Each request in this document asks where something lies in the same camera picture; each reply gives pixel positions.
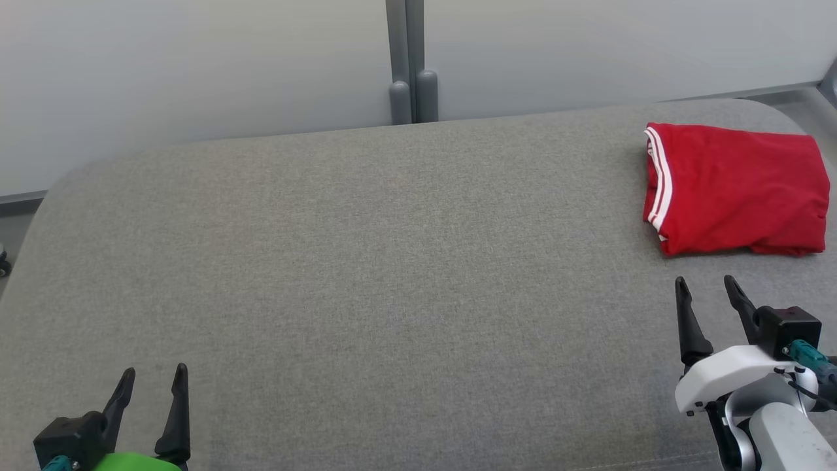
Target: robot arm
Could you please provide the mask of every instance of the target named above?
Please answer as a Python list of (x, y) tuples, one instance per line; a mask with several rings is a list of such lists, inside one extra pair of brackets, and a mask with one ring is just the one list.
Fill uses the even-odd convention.
[(837, 378), (837, 367), (816, 350), (821, 322), (797, 307), (755, 309), (733, 277), (724, 284), (749, 345), (713, 354), (686, 281), (675, 282), (685, 365), (675, 388), (678, 409), (707, 414), (726, 471), (837, 469), (837, 453), (808, 419), (810, 411), (833, 406), (818, 393), (820, 382)]
[(102, 412), (82, 417), (59, 417), (34, 439), (43, 471), (187, 471), (190, 457), (189, 384), (186, 365), (177, 366), (172, 383), (172, 407), (156, 457), (115, 453), (122, 412), (131, 402), (136, 373), (125, 370)]

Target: cable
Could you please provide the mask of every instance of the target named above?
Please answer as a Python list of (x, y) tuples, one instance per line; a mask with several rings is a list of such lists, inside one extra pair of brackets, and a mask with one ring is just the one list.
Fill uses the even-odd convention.
[(73, 465), (78, 468), (79, 464), (64, 455), (52, 459), (42, 471), (72, 471)]
[(799, 383), (797, 383), (796, 381), (792, 381), (792, 380), (788, 381), (788, 386), (794, 388), (796, 391), (799, 391), (799, 392), (805, 394), (806, 396), (808, 396), (811, 399), (819, 402), (820, 404), (828, 407), (830, 410), (837, 411), (837, 404), (834, 404), (832, 401), (829, 401), (828, 399), (825, 399), (824, 397), (820, 396), (819, 394), (814, 394), (813, 392), (808, 391), (807, 389), (800, 386)]
[(782, 353), (813, 371), (820, 383), (830, 383), (837, 386), (837, 380), (835, 379), (837, 378), (837, 365), (832, 363), (829, 357), (820, 353), (813, 345), (804, 340), (796, 339), (783, 348)]

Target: floor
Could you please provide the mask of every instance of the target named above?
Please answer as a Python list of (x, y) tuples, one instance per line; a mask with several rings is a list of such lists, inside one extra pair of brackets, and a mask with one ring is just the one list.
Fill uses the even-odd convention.
[[(788, 115), (816, 138), (823, 157), (837, 167), (837, 109), (815, 88), (749, 96), (748, 99), (770, 105)], [(0, 204), (0, 242), (5, 245), (12, 264), (17, 259), (23, 237), (39, 204), (40, 200)], [(7, 281), (7, 278), (0, 278), (0, 296)]]
[[(0, 243), (3, 244), (3, 248), (8, 253), (8, 260), (13, 265), (12, 277), (14, 276), (14, 262), (20, 253), (23, 237), (40, 204), (40, 200), (35, 199), (0, 206)], [(3, 295), (7, 282), (8, 277), (0, 278), (0, 296)]]

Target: gray cushion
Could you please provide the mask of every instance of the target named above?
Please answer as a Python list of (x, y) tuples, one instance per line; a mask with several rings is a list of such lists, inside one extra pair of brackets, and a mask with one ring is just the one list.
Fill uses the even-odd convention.
[(118, 449), (152, 453), (183, 361), (193, 469), (717, 469), (706, 418), (675, 409), (675, 277), (717, 349), (745, 342), (730, 273), (820, 316), (834, 354), (837, 252), (664, 258), (641, 218), (649, 121), (800, 132), (707, 100), (75, 170), (0, 304), (3, 467), (35, 469), (34, 435), (100, 410), (127, 366)]

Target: folded red shirt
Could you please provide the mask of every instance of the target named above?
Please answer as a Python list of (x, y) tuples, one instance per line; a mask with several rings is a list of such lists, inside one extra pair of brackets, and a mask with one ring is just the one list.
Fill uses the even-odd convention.
[(825, 250), (829, 178), (811, 136), (651, 122), (644, 219), (666, 255)]

